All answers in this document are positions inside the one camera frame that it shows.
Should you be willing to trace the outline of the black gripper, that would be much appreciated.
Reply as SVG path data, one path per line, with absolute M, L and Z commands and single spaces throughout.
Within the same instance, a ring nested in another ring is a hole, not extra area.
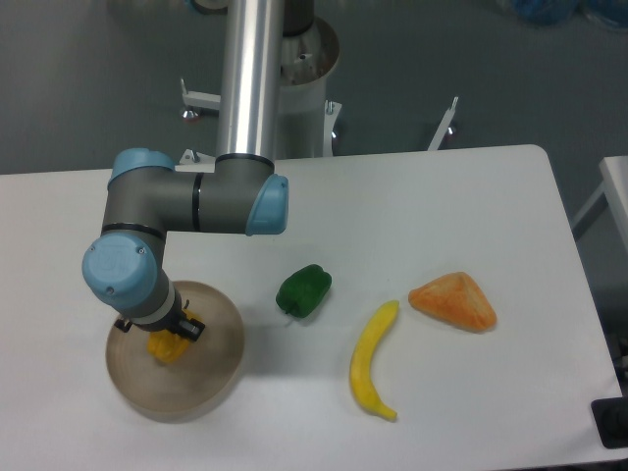
M 168 297 L 155 312 L 148 316 L 131 320 L 118 318 L 114 322 L 114 327 L 121 332 L 128 332 L 132 324 L 146 332 L 159 332 L 174 327 L 176 335 L 189 341 L 198 341 L 205 330 L 205 324 L 202 321 L 183 316 L 182 300 L 178 293 Z

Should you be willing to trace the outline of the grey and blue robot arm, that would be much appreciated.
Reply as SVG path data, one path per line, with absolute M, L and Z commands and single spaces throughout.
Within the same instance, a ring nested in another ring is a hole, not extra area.
M 275 171 L 274 141 L 285 35 L 314 20 L 310 1 L 234 1 L 228 8 L 215 167 L 179 172 L 163 153 L 121 152 L 107 184 L 101 234 L 83 278 L 127 332 L 169 331 L 198 340 L 163 270 L 170 232 L 278 235 L 288 221 L 288 180 Z

